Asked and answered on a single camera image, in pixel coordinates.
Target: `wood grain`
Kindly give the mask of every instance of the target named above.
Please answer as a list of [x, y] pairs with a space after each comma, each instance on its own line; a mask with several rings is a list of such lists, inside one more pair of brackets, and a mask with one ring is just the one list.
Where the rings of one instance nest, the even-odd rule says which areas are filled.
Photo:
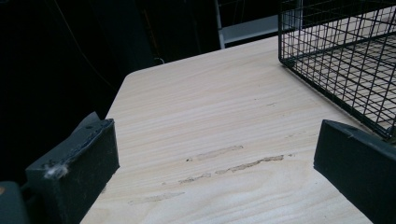
[[82, 223], [369, 223], [313, 169], [320, 123], [359, 123], [276, 38], [132, 73], [108, 113], [120, 169]]

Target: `wire basket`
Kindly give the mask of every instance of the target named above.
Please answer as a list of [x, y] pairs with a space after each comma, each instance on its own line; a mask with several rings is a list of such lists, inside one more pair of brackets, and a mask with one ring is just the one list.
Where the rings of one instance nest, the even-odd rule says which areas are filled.
[[282, 0], [279, 60], [372, 129], [395, 135], [396, 1]]

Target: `metal mesh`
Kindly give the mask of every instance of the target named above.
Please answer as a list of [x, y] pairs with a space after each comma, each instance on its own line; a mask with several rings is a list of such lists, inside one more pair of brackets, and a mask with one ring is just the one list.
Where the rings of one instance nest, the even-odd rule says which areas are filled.
[[396, 2], [282, 1], [279, 60], [373, 131], [396, 119]]

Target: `table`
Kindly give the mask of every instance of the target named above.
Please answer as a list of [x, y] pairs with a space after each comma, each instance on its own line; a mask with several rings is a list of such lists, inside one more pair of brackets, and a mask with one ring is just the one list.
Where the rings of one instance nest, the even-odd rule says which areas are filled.
[[120, 169], [82, 223], [370, 223], [313, 169], [323, 119], [365, 128], [276, 37], [134, 72], [107, 117]]

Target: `black wire basket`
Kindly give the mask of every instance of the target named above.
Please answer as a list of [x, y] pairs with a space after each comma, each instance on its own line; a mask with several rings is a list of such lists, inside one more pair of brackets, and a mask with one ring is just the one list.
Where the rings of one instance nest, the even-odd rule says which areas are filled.
[[282, 0], [279, 60], [384, 139], [396, 134], [396, 1]]

